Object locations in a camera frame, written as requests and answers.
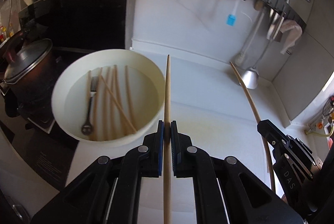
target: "tile wall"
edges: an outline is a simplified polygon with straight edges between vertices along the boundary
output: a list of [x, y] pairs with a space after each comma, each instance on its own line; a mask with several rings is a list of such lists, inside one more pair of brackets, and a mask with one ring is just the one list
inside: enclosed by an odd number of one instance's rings
[[[134, 41], [196, 53], [224, 63], [233, 61], [243, 46], [258, 11], [255, 0], [242, 1], [234, 27], [226, 25], [235, 0], [136, 0], [133, 35]], [[308, 20], [312, 3], [291, 0], [298, 14]], [[268, 14], [249, 49], [242, 68], [252, 66], [268, 40]], [[282, 43], [273, 43], [258, 71], [261, 77], [272, 81], [287, 61], [288, 54], [280, 54]]]
[[334, 92], [334, 0], [314, 0], [306, 33], [273, 84], [291, 121], [305, 124]]

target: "towel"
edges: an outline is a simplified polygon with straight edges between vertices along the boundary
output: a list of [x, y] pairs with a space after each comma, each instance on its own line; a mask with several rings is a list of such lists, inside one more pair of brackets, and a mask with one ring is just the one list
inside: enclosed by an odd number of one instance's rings
[[303, 30], [294, 20], [288, 19], [282, 23], [280, 31], [282, 33], [290, 31], [283, 44], [283, 49], [281, 50], [281, 54], [285, 54], [288, 48], [295, 45], [296, 40], [301, 37]]

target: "kitchen counter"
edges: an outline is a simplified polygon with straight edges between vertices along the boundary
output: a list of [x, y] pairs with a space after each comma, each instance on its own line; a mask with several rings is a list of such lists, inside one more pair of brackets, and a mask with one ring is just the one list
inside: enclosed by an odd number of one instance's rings
[[[153, 60], [165, 73], [167, 55], [140, 52]], [[279, 98], [272, 87], [260, 85], [251, 91], [251, 95], [262, 119], [270, 119], [285, 134], [298, 137], [309, 145], [307, 137], [301, 130], [284, 129], [280, 118]], [[228, 155], [237, 157], [264, 183], [270, 185], [261, 136], [257, 132], [252, 110], [235, 76], [216, 68], [172, 57], [171, 100], [171, 119], [177, 121], [179, 132], [191, 137], [193, 145], [206, 150], [213, 157], [225, 158]], [[157, 125], [154, 125], [148, 133], [156, 130]], [[123, 156], [128, 150], [141, 145], [142, 141], [143, 137], [118, 148], [79, 142], [67, 184], [99, 156], [107, 155], [110, 158]], [[2, 146], [10, 146], [8, 143], [2, 143]], [[6, 169], [2, 162], [0, 164], [0, 169]], [[5, 194], [16, 193], [17, 190], [14, 192], [14, 188], [24, 187], [15, 185], [11, 190], [10, 182], [1, 180], [0, 183], [1, 187], [6, 185]], [[142, 180], [139, 224], [163, 223], [162, 186], [162, 177]], [[54, 191], [50, 191], [44, 200], [55, 194]], [[30, 195], [29, 200], [40, 199], [33, 189], [26, 193]], [[277, 194], [279, 196], [283, 194], [279, 185]], [[173, 177], [173, 223], [196, 223], [193, 196], [192, 179]], [[28, 207], [27, 199], [18, 197], [17, 200]], [[34, 214], [40, 207], [41, 202], [36, 203], [34, 208], [30, 206], [28, 211]]]

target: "metal fork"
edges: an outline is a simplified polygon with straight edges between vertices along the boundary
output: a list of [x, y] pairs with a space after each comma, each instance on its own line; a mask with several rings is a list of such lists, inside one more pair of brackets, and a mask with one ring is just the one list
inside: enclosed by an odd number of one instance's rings
[[99, 82], [98, 76], [94, 76], [91, 78], [91, 91], [90, 91], [90, 98], [89, 98], [89, 103], [88, 103], [87, 117], [86, 117], [86, 122], [83, 124], [81, 128], [81, 132], [84, 135], [90, 135], [93, 132], [93, 125], [91, 125], [91, 122], [90, 122], [91, 103], [96, 94], [98, 82]]

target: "metal rivet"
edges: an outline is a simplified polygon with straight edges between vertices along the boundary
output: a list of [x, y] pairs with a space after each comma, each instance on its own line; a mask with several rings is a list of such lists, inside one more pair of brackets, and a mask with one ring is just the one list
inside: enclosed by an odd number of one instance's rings
[[230, 165], [234, 165], [237, 163], [237, 160], [233, 156], [230, 156], [227, 157], [226, 162], [228, 162]]
[[194, 147], [194, 146], [189, 146], [189, 147], [187, 148], [187, 151], [190, 152], [190, 153], [195, 153], [195, 152], [197, 152], [197, 148]]
[[103, 164], [106, 164], [108, 163], [109, 161], [109, 158], [107, 156], [101, 156], [97, 162], [100, 164], [100, 165], [103, 165]]
[[139, 146], [138, 147], [138, 151], [139, 152], [147, 152], [148, 151], [148, 147], [147, 146]]

